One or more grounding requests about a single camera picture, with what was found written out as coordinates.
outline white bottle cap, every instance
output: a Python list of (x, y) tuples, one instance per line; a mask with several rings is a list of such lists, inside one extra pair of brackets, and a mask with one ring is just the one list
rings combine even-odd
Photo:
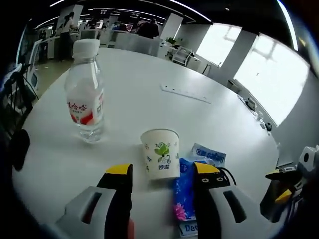
[(73, 44), (73, 58), (92, 58), (98, 54), (100, 40), (97, 39), (82, 39)]

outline ceiling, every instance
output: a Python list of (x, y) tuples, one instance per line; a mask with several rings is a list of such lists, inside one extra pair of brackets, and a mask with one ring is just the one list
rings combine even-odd
[[(37, 26), (57, 17), (63, 8), (73, 4), (84, 6), (82, 14), (90, 14), (88, 9), (94, 7), (130, 9), (164, 18), (173, 12), (184, 15), (185, 24), (211, 24), (204, 17), (169, 0), (66, 0), (49, 7), (57, 1), (48, 0), (42, 3), (41, 14), (32, 18), (32, 24)], [(212, 22), (241, 26), (247, 31), (261, 32), (292, 46), (284, 15), (276, 0), (178, 0), (178, 2), (198, 11)]]

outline white table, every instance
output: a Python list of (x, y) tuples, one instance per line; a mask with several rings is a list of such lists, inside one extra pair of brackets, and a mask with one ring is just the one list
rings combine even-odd
[[(275, 141), (262, 130), (237, 95), (214, 80), (171, 62), (135, 52), (101, 48), (105, 76), (107, 137), (95, 145), (77, 138), (64, 94), (63, 74), (35, 105), (24, 128), (31, 139), (24, 168), (13, 182), (40, 223), (54, 222), (64, 206), (111, 165), (133, 164), (131, 218), (135, 238), (176, 237), (172, 191), (147, 180), (140, 135), (170, 128), (180, 136), (180, 155), (194, 143), (224, 152), (238, 186), (260, 202), (278, 158)], [(213, 98), (212, 104), (164, 92), (169, 84)]]

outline pink flower print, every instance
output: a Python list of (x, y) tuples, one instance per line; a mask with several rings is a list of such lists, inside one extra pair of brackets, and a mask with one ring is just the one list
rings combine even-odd
[(186, 212), (184, 206), (181, 203), (177, 203), (177, 205), (174, 206), (174, 210), (179, 220), (186, 221)]

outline plastic water bottle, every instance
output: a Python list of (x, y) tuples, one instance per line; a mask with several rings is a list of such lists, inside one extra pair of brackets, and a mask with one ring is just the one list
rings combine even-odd
[(65, 81), (71, 118), (86, 142), (99, 141), (104, 128), (103, 80), (95, 59), (99, 45), (100, 41), (96, 39), (83, 39), (74, 43), (74, 64)]

